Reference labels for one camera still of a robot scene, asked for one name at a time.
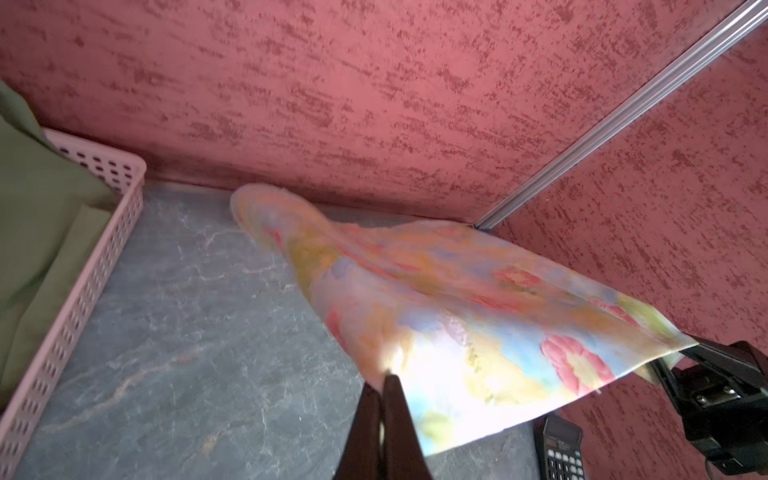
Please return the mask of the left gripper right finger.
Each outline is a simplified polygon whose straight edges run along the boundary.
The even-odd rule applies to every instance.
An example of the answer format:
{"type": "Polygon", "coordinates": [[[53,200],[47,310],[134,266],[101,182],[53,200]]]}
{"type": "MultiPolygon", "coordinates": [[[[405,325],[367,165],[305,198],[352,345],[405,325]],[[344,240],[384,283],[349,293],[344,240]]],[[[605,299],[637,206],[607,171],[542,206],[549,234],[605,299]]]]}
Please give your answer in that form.
{"type": "Polygon", "coordinates": [[[400,379],[388,375],[382,396],[383,453],[385,479],[425,479],[433,477],[415,431],[400,379]]]}

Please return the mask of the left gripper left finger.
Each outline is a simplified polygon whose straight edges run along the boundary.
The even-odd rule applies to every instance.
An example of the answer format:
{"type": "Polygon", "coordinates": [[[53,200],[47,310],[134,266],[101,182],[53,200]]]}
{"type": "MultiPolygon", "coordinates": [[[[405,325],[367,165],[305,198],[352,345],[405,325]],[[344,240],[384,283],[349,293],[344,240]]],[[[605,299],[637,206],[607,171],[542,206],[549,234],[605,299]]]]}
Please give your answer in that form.
{"type": "Polygon", "coordinates": [[[381,396],[364,384],[334,480],[380,477],[381,396]]]}

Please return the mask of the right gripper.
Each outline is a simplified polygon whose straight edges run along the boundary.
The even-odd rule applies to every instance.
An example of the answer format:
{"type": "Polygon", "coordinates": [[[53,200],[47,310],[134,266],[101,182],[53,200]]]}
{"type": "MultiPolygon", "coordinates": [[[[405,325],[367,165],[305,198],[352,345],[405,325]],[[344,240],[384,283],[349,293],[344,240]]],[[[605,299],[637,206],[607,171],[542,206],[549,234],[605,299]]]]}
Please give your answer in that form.
{"type": "Polygon", "coordinates": [[[767,474],[767,355],[746,341],[695,337],[686,369],[649,363],[682,418],[686,440],[727,476],[767,474]]]}

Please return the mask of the pastel floral skirt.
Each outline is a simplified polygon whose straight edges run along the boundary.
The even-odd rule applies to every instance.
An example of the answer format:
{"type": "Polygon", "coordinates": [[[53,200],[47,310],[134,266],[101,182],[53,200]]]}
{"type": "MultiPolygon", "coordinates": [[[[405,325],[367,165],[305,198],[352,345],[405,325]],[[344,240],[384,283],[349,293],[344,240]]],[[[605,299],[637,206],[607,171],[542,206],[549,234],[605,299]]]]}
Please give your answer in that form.
{"type": "Polygon", "coordinates": [[[381,389],[397,376],[424,454],[559,409],[694,345],[656,308],[450,221],[333,221],[279,187],[230,201],[291,267],[312,310],[381,389]]]}

